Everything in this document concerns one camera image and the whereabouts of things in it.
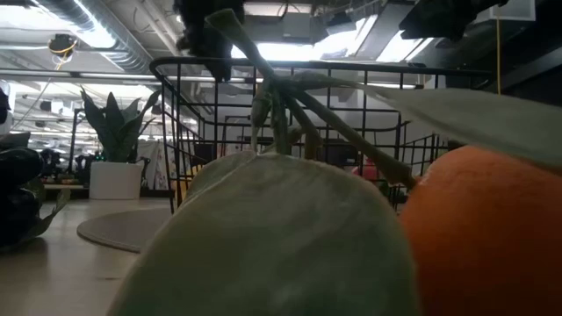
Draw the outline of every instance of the fluorescent light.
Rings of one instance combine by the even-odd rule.
[[[285,12],[285,3],[246,3],[244,10],[246,14],[253,16],[279,17]],[[287,13],[310,14],[311,4],[289,4]]]
[[[417,56],[419,53],[421,53],[422,50],[424,50],[425,47],[427,47],[429,45],[429,43],[431,43],[432,40],[433,40],[433,38],[425,39],[410,55],[408,55],[405,58],[405,60],[411,61],[415,56]]]
[[[357,52],[376,20],[376,15],[363,18],[356,22],[356,30],[329,35],[313,46],[259,43],[257,49],[267,61],[319,61],[324,54],[333,54],[342,50],[346,50],[346,55],[349,56]],[[233,47],[232,57],[246,58],[246,55],[238,47]]]
[[[388,42],[383,53],[377,58],[381,62],[400,62],[415,49],[423,39],[402,39],[400,36],[404,31],[398,31],[393,39]]]
[[[367,85],[375,86],[375,87],[382,87],[382,88],[400,89],[399,83],[367,83]],[[413,85],[413,84],[402,84],[402,89],[406,89],[406,90],[415,89],[415,85]]]
[[[172,139],[172,135],[166,136],[166,141],[170,141]],[[141,135],[139,136],[139,140],[163,140],[164,136],[162,135]],[[195,140],[195,137],[190,135],[190,140]],[[184,140],[187,140],[187,134],[184,134]]]
[[[257,44],[257,49],[260,55],[268,61],[310,61],[314,59],[312,45],[260,43]],[[246,58],[246,55],[238,47],[233,47],[232,57]]]
[[[113,92],[115,97],[118,99],[123,98],[136,98],[136,97],[147,97],[150,96],[153,91],[144,85],[120,85],[120,84],[96,84],[89,83],[84,84],[86,90],[91,90],[97,94],[107,96],[110,92]]]
[[[327,36],[314,44],[314,56],[320,59],[324,54],[332,54],[352,46],[357,36],[357,30],[338,32]]]
[[[355,37],[354,42],[348,47],[348,51],[345,54],[346,56],[351,56],[357,54],[359,48],[363,45],[367,36],[372,30],[372,27],[375,25],[377,21],[378,15],[372,15],[367,19],[362,18],[357,21],[357,36]]]
[[[19,29],[60,30],[66,29],[67,24],[37,7],[10,6],[0,4],[2,24]]]
[[[31,133],[33,135],[39,136],[60,136],[60,137],[72,137],[72,133],[63,132],[35,132],[35,131],[10,131],[10,133]],[[90,137],[96,136],[96,133],[76,133],[76,137]]]

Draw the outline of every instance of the round rug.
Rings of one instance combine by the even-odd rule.
[[[87,220],[76,231],[87,241],[138,254],[170,218],[162,209],[121,212]]]

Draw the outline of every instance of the white planter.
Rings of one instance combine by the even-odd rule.
[[[142,166],[120,162],[93,162],[90,198],[132,200],[141,194]]]

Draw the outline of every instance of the orange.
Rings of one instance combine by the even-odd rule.
[[[562,176],[462,147],[429,168],[400,221],[425,316],[562,315]]]

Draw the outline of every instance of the plant leaf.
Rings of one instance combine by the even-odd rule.
[[[139,131],[142,127],[144,115],[152,106],[154,106],[154,104],[156,104],[160,94],[160,91],[154,92],[148,98],[148,101],[140,114],[137,115],[136,118],[126,122],[125,125],[119,129],[117,136],[117,139],[119,140],[119,148],[116,150],[115,158],[112,162],[126,162],[127,157],[131,153],[131,149],[133,149],[134,143],[137,139],[139,139]]]
[[[231,154],[206,171],[109,316],[421,314],[407,239],[373,185],[281,154]]]
[[[125,119],[121,114],[121,110],[117,104],[117,100],[112,92],[107,97],[107,105],[105,106],[105,120],[112,131],[113,135],[117,135],[119,129],[125,124]]]
[[[560,107],[476,90],[361,89],[453,139],[562,167]]]
[[[139,111],[139,102],[141,98],[134,100],[125,110],[121,111],[125,123],[137,117],[137,111]]]
[[[141,136],[144,131],[148,128],[148,126],[150,125],[150,123],[152,123],[156,118],[152,118],[150,119],[147,123],[144,124],[144,126],[142,127],[142,129],[139,132],[139,136]]]
[[[43,206],[45,198],[47,197],[47,191],[45,190],[45,185],[43,184],[43,182],[41,182],[41,179],[39,179],[38,177],[32,179],[32,181],[24,185],[24,189],[33,192],[35,198],[37,198],[39,202],[39,208],[41,208],[41,206]]]
[[[266,78],[252,101],[252,112],[250,114],[250,122],[252,124],[251,147],[255,152],[257,151],[257,133],[265,124],[273,103],[273,95],[269,92],[270,87],[271,80]]]
[[[407,188],[411,189],[415,186],[415,180],[412,178],[411,169],[378,150],[371,145],[353,128],[349,127],[340,117],[335,115],[331,110],[326,108],[320,101],[312,97],[302,90],[292,90],[292,94],[302,102],[308,109],[316,113],[319,118],[332,126],[339,134],[348,140],[359,151],[371,158],[377,168],[385,175],[386,180],[391,184],[403,183]]]
[[[88,119],[88,123],[96,130],[99,141],[104,146],[104,150],[109,156],[108,158],[111,159],[112,153],[114,153],[119,146],[117,139],[108,126],[104,114],[96,104],[94,104],[93,100],[84,89],[82,89],[82,99],[84,101],[86,119]]]
[[[30,229],[29,232],[27,232],[27,234],[19,244],[42,235],[51,226],[51,223],[53,222],[53,219],[56,216],[56,214],[58,214],[64,208],[64,206],[68,203],[69,200],[70,200],[70,190],[68,189],[61,190],[59,196],[56,199],[56,206],[51,211],[51,214],[45,217],[44,219],[42,219],[40,223],[38,223],[36,226]]]

